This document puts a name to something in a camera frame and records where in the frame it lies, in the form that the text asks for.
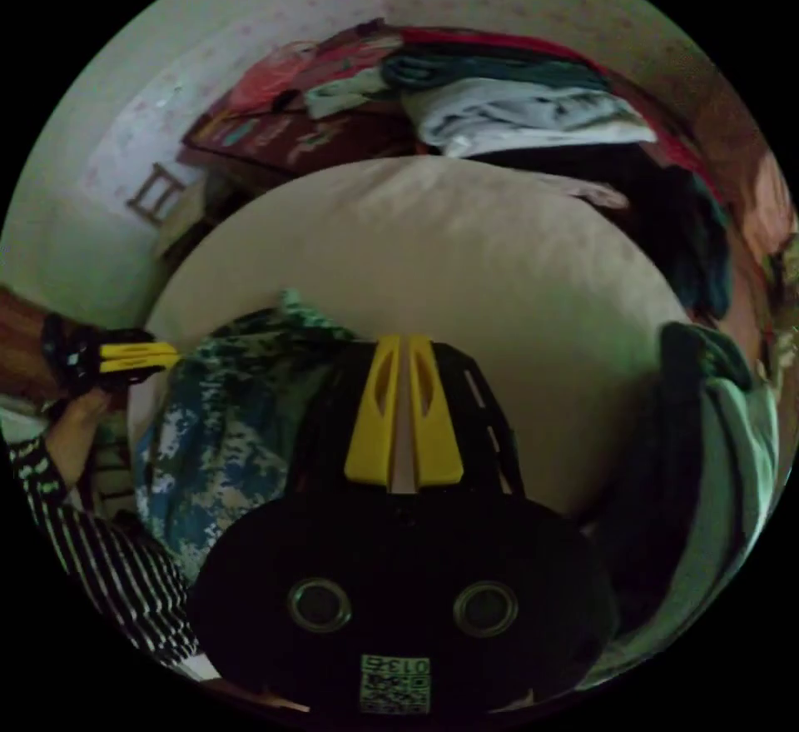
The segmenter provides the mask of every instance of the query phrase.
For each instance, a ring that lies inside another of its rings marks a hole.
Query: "wooden furniture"
[[[157,199],[150,204],[148,200],[150,200],[152,189],[156,186],[161,188],[161,193],[157,194]],[[127,206],[148,224],[160,227],[164,220],[164,208],[170,197],[185,188],[186,186],[177,177],[172,176],[164,166],[160,163],[153,163],[152,173],[144,181],[136,195],[127,201]]]

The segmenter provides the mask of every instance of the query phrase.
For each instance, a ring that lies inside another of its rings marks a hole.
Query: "white wall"
[[[42,130],[2,232],[0,283],[83,321],[141,321],[160,285],[155,234],[125,200],[151,163],[171,163],[191,120],[274,46],[380,15],[560,41],[688,116],[713,72],[644,0],[159,0],[97,54]]]
[[[292,8],[300,3],[158,0],[121,30],[72,84],[31,151],[2,231],[0,283],[78,320],[138,323],[153,290],[153,232],[125,210],[126,197],[98,198],[88,189],[87,163],[115,119],[170,65],[180,68],[181,56],[265,8],[282,13],[283,35],[291,39],[299,32]],[[363,3],[372,17],[380,15],[377,0]],[[139,176],[132,182],[141,183]]]

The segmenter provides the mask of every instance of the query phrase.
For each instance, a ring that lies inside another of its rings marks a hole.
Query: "human hand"
[[[73,399],[45,435],[47,451],[68,490],[86,469],[97,425],[110,402],[111,397],[98,388]]]
[[[74,421],[82,424],[96,424],[101,420],[111,404],[111,397],[100,388],[92,388],[88,393],[73,399],[66,413]]]

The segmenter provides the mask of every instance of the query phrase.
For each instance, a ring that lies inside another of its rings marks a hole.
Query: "clothing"
[[[352,340],[286,291],[172,370],[133,475],[139,516],[190,582],[225,529],[282,496],[305,408]]]
[[[652,141],[623,99],[579,87],[464,79],[402,96],[419,138],[449,157],[526,147]]]
[[[735,343],[667,324],[661,374],[592,538],[622,616],[583,688],[666,648],[751,552],[778,467],[777,408]]]
[[[42,437],[11,444],[9,455],[37,527],[97,611],[164,665],[196,655],[184,611],[186,582],[166,552],[141,529],[67,504],[67,487]]]
[[[579,52],[561,46],[559,43],[544,41],[542,38],[460,29],[458,27],[402,27],[399,31],[406,44],[458,43],[462,46],[472,47],[475,50],[484,47],[504,47],[514,49],[518,54],[530,51],[563,57],[568,60],[586,63],[598,72],[603,71],[602,67],[592,63]]]
[[[305,92],[305,107],[311,118],[325,118],[350,110],[352,107],[380,99],[381,95],[394,97],[377,67],[365,68],[353,77],[325,82]]]
[[[629,199],[632,213],[608,218],[647,254],[683,306],[701,316],[727,314],[732,298],[727,214],[698,175],[677,166],[661,168],[631,144],[535,147],[472,159],[612,187]]]
[[[428,91],[481,77],[536,82],[550,88],[606,91],[608,82],[584,63],[524,52],[516,57],[442,53],[434,46],[402,47],[381,64],[383,79],[403,91]]]

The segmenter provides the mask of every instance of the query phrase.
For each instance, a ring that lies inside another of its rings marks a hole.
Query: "striped sleeve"
[[[185,612],[186,582],[169,555],[155,541],[65,503],[67,487],[43,438],[8,451],[36,525],[97,611],[164,665],[197,655]]]

